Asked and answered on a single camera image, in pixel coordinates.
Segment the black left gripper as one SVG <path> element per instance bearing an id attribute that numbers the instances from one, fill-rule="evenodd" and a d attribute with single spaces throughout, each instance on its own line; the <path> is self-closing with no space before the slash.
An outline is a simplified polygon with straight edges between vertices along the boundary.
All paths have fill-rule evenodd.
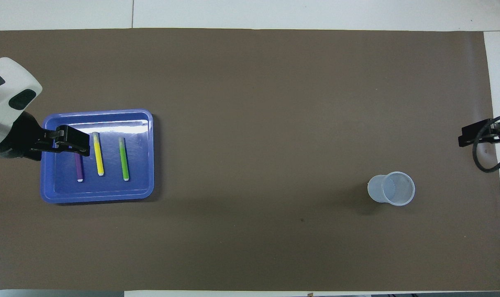
<path id="1" fill-rule="evenodd" d="M 3 157 L 41 160 L 42 152 L 55 150 L 53 140 L 47 136 L 49 132 L 31 114 L 22 112 L 3 141 Z M 58 126 L 55 132 L 54 143 L 60 151 L 90 156 L 90 136 L 87 133 L 68 125 Z"/>

